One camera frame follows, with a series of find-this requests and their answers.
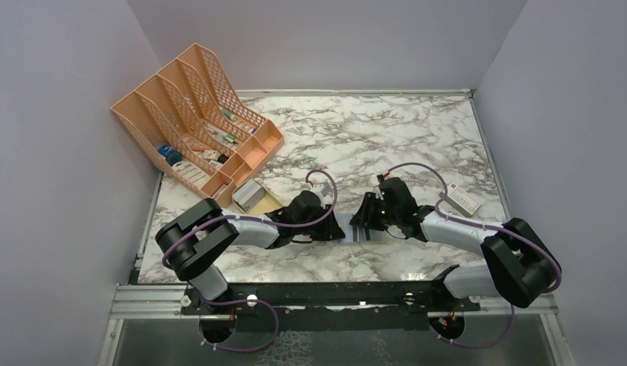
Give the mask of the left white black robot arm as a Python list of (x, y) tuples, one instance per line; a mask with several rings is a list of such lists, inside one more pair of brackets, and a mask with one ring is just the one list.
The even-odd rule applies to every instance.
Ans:
[(302, 191), (285, 207), (261, 216), (224, 210), (212, 198), (199, 201), (163, 226), (155, 235), (162, 264), (177, 278), (201, 293), (201, 303), (212, 313), (230, 302), (229, 284), (214, 262), (230, 246), (278, 249), (307, 236), (311, 242), (340, 240), (345, 233), (330, 204)]

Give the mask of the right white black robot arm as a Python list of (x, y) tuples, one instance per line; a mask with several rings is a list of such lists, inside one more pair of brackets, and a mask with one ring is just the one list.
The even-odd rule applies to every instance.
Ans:
[(430, 300), (440, 310), (467, 297), (502, 297), (527, 308), (561, 277), (560, 265), (525, 220), (485, 223), (441, 215), (435, 207), (419, 205), (400, 178), (385, 179), (378, 192), (366, 193), (350, 223), (381, 232), (395, 226), (407, 239), (445, 244), (482, 257), (482, 265), (457, 266), (436, 277)]

